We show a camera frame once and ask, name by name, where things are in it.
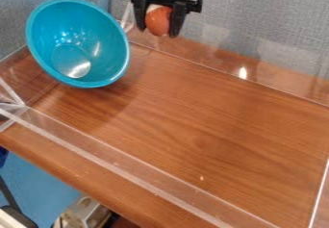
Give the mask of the brown and white toy mushroom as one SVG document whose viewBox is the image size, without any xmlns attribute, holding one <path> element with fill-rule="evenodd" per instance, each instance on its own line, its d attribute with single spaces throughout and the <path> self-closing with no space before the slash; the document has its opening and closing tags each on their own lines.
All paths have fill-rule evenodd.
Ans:
<svg viewBox="0 0 329 228">
<path fill-rule="evenodd" d="M 146 25 L 148 31 L 158 37 L 170 33 L 170 19 L 173 9 L 166 6 L 151 4 L 147 9 Z"/>
</svg>

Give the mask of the blue plastic bowl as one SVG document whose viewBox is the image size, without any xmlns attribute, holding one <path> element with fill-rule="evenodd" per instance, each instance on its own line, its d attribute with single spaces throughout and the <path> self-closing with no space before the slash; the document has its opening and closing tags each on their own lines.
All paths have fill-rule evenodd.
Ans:
<svg viewBox="0 0 329 228">
<path fill-rule="evenodd" d="M 49 77 L 79 89 L 111 85 L 130 66 L 130 43 L 119 23 L 84 0 L 39 5 L 27 19 L 25 42 Z"/>
</svg>

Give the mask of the clear acrylic barrier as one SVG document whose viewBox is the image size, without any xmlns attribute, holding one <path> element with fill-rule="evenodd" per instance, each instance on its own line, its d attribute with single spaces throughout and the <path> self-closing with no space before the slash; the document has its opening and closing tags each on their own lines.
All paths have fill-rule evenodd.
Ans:
<svg viewBox="0 0 329 228">
<path fill-rule="evenodd" d="M 115 20 L 111 85 L 0 66 L 0 144 L 140 226 L 329 228 L 329 80 Z"/>
</svg>

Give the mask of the grey box under table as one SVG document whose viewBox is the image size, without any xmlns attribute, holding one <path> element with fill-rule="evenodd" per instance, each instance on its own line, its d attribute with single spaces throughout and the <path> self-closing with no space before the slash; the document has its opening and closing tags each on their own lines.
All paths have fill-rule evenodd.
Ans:
<svg viewBox="0 0 329 228">
<path fill-rule="evenodd" d="M 51 228 L 102 228 L 112 211 L 91 197 L 80 197 L 59 215 Z"/>
</svg>

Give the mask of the black and white chair part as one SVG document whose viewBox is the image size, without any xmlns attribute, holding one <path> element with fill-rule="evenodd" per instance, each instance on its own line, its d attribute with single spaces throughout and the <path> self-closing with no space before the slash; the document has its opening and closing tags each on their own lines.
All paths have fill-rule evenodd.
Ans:
<svg viewBox="0 0 329 228">
<path fill-rule="evenodd" d="M 0 206 L 0 228 L 39 228 L 32 219 L 21 212 L 1 176 L 0 192 L 8 201 L 5 206 Z"/>
</svg>

